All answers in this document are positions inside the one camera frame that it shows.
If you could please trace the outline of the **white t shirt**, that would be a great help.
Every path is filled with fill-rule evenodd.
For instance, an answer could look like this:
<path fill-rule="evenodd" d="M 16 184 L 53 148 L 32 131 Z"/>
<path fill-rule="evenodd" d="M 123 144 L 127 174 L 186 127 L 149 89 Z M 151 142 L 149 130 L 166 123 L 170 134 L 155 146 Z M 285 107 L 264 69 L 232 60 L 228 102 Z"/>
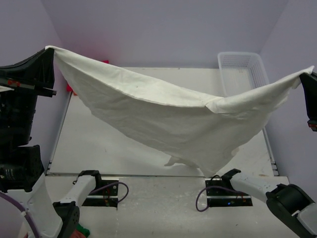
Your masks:
<path fill-rule="evenodd" d="M 68 158 L 107 163 L 127 158 L 140 173 L 167 157 L 206 177 L 227 165 L 253 139 L 271 114 L 300 84 L 300 72 L 247 92 L 220 97 L 106 64 L 54 47 L 54 59 L 78 99 L 90 112 L 70 122 Z"/>

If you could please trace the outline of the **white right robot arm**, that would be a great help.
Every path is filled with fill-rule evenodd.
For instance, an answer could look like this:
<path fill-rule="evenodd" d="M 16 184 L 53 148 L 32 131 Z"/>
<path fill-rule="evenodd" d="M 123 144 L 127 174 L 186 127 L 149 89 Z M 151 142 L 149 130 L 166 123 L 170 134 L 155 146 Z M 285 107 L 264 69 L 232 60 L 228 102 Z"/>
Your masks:
<path fill-rule="evenodd" d="M 218 102 L 220 113 L 241 123 L 240 139 L 245 143 L 268 122 L 272 112 L 284 104 L 291 89 L 302 85 L 304 89 L 308 125 L 317 128 L 317 75 L 313 66 L 292 73 L 275 83 L 227 97 Z M 221 190 L 232 195 L 244 192 L 264 202 L 271 213 L 301 238 L 317 236 L 317 204 L 294 184 L 271 183 L 262 178 L 248 176 L 232 169 L 222 177 Z"/>

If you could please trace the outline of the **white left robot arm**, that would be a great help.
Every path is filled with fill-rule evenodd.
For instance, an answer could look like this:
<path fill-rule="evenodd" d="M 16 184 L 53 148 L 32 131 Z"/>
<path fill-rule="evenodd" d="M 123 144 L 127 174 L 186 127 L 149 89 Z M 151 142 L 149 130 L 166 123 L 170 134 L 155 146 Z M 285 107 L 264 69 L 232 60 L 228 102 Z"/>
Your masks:
<path fill-rule="evenodd" d="M 29 145 L 37 98 L 55 95 L 53 57 L 46 48 L 0 69 L 0 196 L 21 212 L 30 238 L 71 237 L 87 196 L 103 188 L 99 171 L 82 171 L 69 193 L 52 202 L 40 146 Z"/>

